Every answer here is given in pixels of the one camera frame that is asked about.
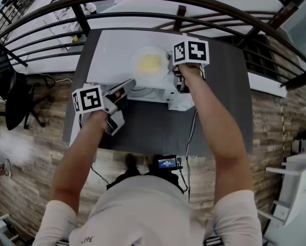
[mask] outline person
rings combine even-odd
[[[85,8],[90,12],[90,14],[97,14],[96,6],[93,3],[86,3]]]
[[[11,177],[11,164],[8,159],[5,161],[5,164],[0,165],[0,177],[1,176]]]
[[[15,7],[15,9],[18,10],[19,9],[19,5],[18,5],[17,0],[2,0],[2,2],[1,2],[1,4],[5,5],[6,7],[9,6],[12,3],[13,3],[13,6]]]
[[[126,177],[98,200],[77,228],[81,190],[107,128],[106,113],[92,112],[57,167],[33,246],[262,245],[252,174],[241,132],[195,64],[179,65],[216,165],[214,210],[201,226],[172,182],[153,175]]]

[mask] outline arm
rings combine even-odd
[[[69,205],[78,214],[80,192],[87,180],[93,157],[107,127],[106,113],[93,112],[57,167],[50,200]]]
[[[207,144],[216,164],[214,202],[239,190],[253,190],[252,177],[241,132],[197,66],[179,65],[194,100]]]

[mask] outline office chair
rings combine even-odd
[[[34,100],[34,92],[37,86],[40,86],[40,84],[29,85],[26,75],[17,73],[14,70],[6,52],[0,48],[0,97],[6,100],[6,110],[5,112],[0,112],[0,116],[5,116],[8,130],[17,127],[24,118],[26,118],[24,129],[27,129],[30,113],[41,127],[45,126],[45,123],[39,120],[34,107],[45,99],[52,101],[53,98],[50,95],[46,95]]]

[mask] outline metal railing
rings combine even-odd
[[[185,33],[190,33],[191,35],[194,35],[192,34],[193,32],[202,31],[202,30],[209,30],[209,29],[221,30],[239,39],[238,42],[235,43],[235,45],[243,49],[244,54],[250,56],[248,59],[246,59],[248,67],[253,66],[256,68],[263,69],[267,73],[273,74],[274,77],[271,79],[275,79],[281,82],[281,86],[282,87],[285,86],[287,90],[292,90],[292,89],[301,87],[303,85],[306,85],[306,71],[298,63],[296,63],[290,57],[286,56],[283,52],[280,52],[279,49],[272,47],[268,43],[263,43],[261,42],[260,39],[257,38],[257,35],[260,31],[264,32],[267,36],[274,38],[278,43],[285,46],[287,50],[294,53],[303,62],[306,63],[306,56],[304,56],[304,54],[302,54],[298,49],[296,49],[290,42],[284,39],[275,30],[275,28],[279,27],[280,24],[284,20],[286,20],[286,16],[284,16],[283,12],[290,11],[290,14],[292,14],[295,11],[293,9],[288,10],[288,8],[285,8],[284,10],[280,10],[279,12],[265,12],[265,11],[244,12],[237,8],[234,8],[232,6],[226,5],[224,3],[221,3],[215,0],[163,0],[163,1],[171,1],[171,2],[181,3],[181,4],[197,6],[197,7],[213,10],[215,13],[187,17],[185,16],[186,10],[184,11],[184,6],[182,6],[182,8],[180,6],[177,15],[176,14],[164,14],[164,13],[152,13],[152,12],[110,12],[110,13],[98,13],[98,14],[84,15],[83,10],[80,5],[88,3],[88,2],[96,2],[96,1],[104,1],[104,0],[59,0],[49,5],[43,6],[27,14],[26,16],[20,18],[18,21],[9,25],[5,30],[1,31],[0,39],[4,36],[8,36],[8,34],[12,32],[13,30],[15,30],[16,28],[36,18],[39,18],[48,13],[52,13],[54,11],[57,11],[63,8],[71,7],[72,10],[74,11],[75,17],[71,19],[60,20],[60,21],[45,25],[43,27],[39,27],[31,31],[28,31],[8,41],[7,43],[0,45],[0,47],[5,48],[6,52],[11,56],[10,59],[15,59],[17,61],[17,63],[15,63],[14,65],[20,63],[24,66],[27,66],[28,62],[36,61],[40,59],[67,56],[67,55],[79,55],[81,51],[45,55],[41,57],[27,59],[24,61],[20,59],[20,57],[22,56],[31,55],[31,54],[38,53],[38,52],[44,52],[44,51],[48,51],[52,49],[83,46],[84,42],[67,43],[67,44],[62,44],[62,45],[45,47],[45,48],[30,51],[27,53],[23,53],[17,56],[14,55],[13,52],[19,49],[31,46],[31,45],[35,45],[37,43],[49,41],[49,40],[60,38],[60,37],[74,36],[74,35],[81,35],[81,34],[85,34],[85,36],[88,36],[90,29],[91,29],[88,24],[89,19],[107,18],[107,17],[151,17],[151,18],[160,18],[160,19],[162,18],[162,19],[170,19],[172,20],[172,22],[167,22],[163,25],[152,27],[152,28],[127,28],[127,29],[134,29],[134,30],[157,30],[158,29],[161,32],[170,32],[172,30],[173,32],[179,32],[179,33],[185,32]],[[52,36],[44,37],[42,39],[38,39],[32,42],[29,42],[27,44],[15,47],[10,50],[6,49],[7,45],[10,45],[11,43],[23,37],[29,36],[31,34],[34,34],[36,32],[39,32],[39,31],[42,31],[42,30],[45,30],[51,27],[56,27],[59,25],[72,23],[72,22],[78,22],[82,30],[52,35]],[[231,29],[231,27],[235,27],[235,26],[251,26],[252,29],[249,33],[244,34],[234,29]],[[246,45],[252,44],[252,43],[255,44],[255,46],[258,48],[256,51],[246,47]],[[295,69],[291,69],[281,63],[278,63],[277,61],[273,59],[272,55],[266,56],[266,55],[261,54],[261,51],[263,50],[267,50],[268,52],[272,52],[280,56],[284,61],[293,65]],[[260,62],[257,63],[255,61],[252,61],[250,58],[252,59],[258,58],[260,59]],[[269,64],[271,64],[271,66],[275,65],[281,68],[282,72],[279,72],[278,69],[270,68],[271,66]]]
[[[0,5],[0,31],[7,25],[12,24],[23,16],[34,0],[7,0]],[[7,39],[7,35],[2,37],[2,43]]]

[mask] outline cable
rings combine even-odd
[[[65,78],[65,79],[62,79],[62,80],[55,80],[55,79],[54,79],[52,76],[50,76],[49,74],[42,74],[42,73],[37,73],[37,74],[42,75],[42,76],[48,76],[49,78],[51,78],[51,79],[54,81],[54,84],[51,85],[51,86],[49,86],[48,83],[47,83],[47,81],[44,79],[44,81],[45,81],[46,85],[48,86],[48,88],[54,87],[54,85],[55,85],[56,82],[62,82],[62,81],[66,81],[66,80],[69,80],[70,82],[72,82],[72,80],[71,80],[70,78]]]
[[[80,129],[82,129],[81,120],[82,120],[82,114],[79,114],[79,120],[78,120],[78,122],[79,122],[79,127],[80,127]]]
[[[197,117],[198,111],[195,110],[194,116],[193,116],[193,120],[192,120],[192,124],[190,127],[190,132],[189,132],[189,137],[188,137],[188,143],[186,146],[186,163],[187,163],[187,180],[188,180],[188,202],[190,201],[190,166],[188,163],[188,151],[189,151],[189,144],[193,138],[193,134],[194,134],[194,130],[195,130],[195,124],[196,124],[196,117]]]
[[[184,190],[184,193],[185,193],[185,192],[188,190],[188,186],[187,186],[186,181],[185,181],[185,178],[184,178],[184,176],[183,176],[181,167],[182,167],[182,163],[181,163],[181,160],[180,160],[180,162],[179,162],[179,172],[180,172],[180,175],[181,175],[182,180],[183,180],[183,182],[184,182],[184,184],[185,184],[185,187],[186,187],[186,189]]]
[[[91,166],[91,169],[92,169],[92,171],[94,171],[97,175],[99,175],[99,176],[101,177],[101,179],[104,180],[104,181],[106,182],[106,184],[109,185],[109,182],[107,182],[107,180],[106,180],[105,178],[103,178],[100,174],[98,174],[97,171],[95,171],[95,170],[93,169],[93,166]]]

